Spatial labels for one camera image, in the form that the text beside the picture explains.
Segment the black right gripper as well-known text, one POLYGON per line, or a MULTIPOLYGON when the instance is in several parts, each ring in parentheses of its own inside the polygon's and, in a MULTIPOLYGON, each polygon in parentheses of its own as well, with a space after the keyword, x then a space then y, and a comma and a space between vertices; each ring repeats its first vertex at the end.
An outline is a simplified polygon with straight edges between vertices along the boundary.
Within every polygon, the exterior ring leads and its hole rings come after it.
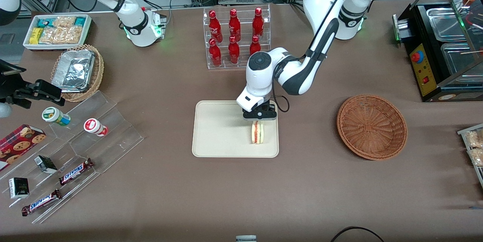
POLYGON ((20 75, 26 71, 16 65, 12 65, 4 60, 0 60, 0 101, 10 105, 18 105, 21 108, 31 108, 34 100, 50 101, 58 106, 65 105, 65 99, 62 98, 62 90, 45 81, 36 80, 36 96, 34 90, 29 87, 28 82, 24 81, 20 75))

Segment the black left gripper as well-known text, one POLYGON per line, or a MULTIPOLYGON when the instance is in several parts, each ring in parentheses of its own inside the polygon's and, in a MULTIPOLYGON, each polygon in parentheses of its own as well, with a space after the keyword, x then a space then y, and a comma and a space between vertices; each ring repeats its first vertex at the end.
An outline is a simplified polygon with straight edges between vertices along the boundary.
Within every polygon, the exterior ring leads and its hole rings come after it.
POLYGON ((254 106, 251 111, 243 110, 244 120, 276 120, 277 116, 277 106, 271 101, 254 106))

